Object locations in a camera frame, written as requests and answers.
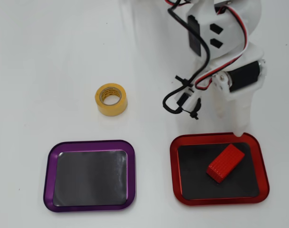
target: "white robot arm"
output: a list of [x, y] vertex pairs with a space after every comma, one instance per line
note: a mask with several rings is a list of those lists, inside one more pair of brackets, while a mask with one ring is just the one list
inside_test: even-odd
[[[262, 87], [266, 75], [263, 50], [248, 41], [261, 17], [261, 1], [190, 2], [194, 5], [187, 13], [187, 24], [173, 13], [175, 5], [169, 13], [189, 30], [190, 47], [202, 67], [189, 80], [176, 77], [183, 86], [170, 93], [163, 105], [171, 113], [186, 111], [197, 119], [201, 94], [211, 91], [217, 114], [229, 115], [232, 131], [242, 136], [250, 121], [253, 94]], [[177, 94], [177, 110], [166, 105], [166, 100], [174, 94]]]

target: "yellow tape roll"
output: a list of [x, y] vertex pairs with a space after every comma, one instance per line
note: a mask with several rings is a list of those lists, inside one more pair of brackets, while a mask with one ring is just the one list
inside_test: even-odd
[[[108, 105], [104, 100], [109, 96], [118, 96], [120, 99], [117, 103]], [[101, 86], [95, 96], [99, 111], [106, 116], [116, 116], [124, 112], [127, 106], [125, 90], [121, 85], [109, 83]]]

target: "table surface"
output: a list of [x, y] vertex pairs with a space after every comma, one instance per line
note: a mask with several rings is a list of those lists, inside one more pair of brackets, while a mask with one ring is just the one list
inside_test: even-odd
[[[163, 0], [0, 0], [0, 228], [289, 227], [289, 0], [262, 4], [251, 41], [264, 48], [269, 70], [247, 132], [261, 144], [269, 197], [191, 208], [173, 194], [169, 146], [183, 134], [227, 129], [207, 104], [199, 121], [162, 107], [179, 86], [174, 76], [194, 71], [187, 32]], [[122, 85], [129, 101], [114, 118], [100, 114], [94, 101], [110, 82]], [[50, 149], [111, 139], [135, 149], [133, 204], [117, 212], [47, 210]]]

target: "purple tray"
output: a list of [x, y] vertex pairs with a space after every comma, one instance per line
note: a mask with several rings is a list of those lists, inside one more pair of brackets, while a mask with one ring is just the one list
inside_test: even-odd
[[126, 141], [62, 142], [49, 153], [43, 200], [53, 212], [122, 210], [135, 192], [135, 152]]

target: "rectangular block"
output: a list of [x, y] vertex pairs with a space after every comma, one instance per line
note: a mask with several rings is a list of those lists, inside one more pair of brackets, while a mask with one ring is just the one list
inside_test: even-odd
[[230, 144], [207, 168], [206, 173], [221, 183], [227, 175], [242, 161], [244, 153]]

